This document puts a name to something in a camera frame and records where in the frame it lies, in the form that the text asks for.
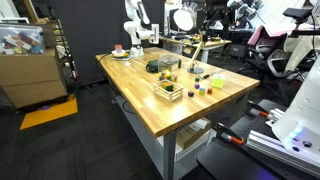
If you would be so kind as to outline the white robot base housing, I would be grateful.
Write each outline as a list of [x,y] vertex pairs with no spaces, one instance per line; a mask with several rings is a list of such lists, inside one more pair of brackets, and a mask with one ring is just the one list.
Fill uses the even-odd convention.
[[320,57],[272,131],[286,150],[320,165]]

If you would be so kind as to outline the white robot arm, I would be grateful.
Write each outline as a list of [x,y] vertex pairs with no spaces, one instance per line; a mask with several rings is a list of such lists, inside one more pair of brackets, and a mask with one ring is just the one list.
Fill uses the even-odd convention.
[[141,0],[125,0],[125,8],[129,21],[123,27],[131,38],[130,54],[139,57],[144,54],[142,40],[148,40],[151,44],[159,43],[159,25],[150,22]]

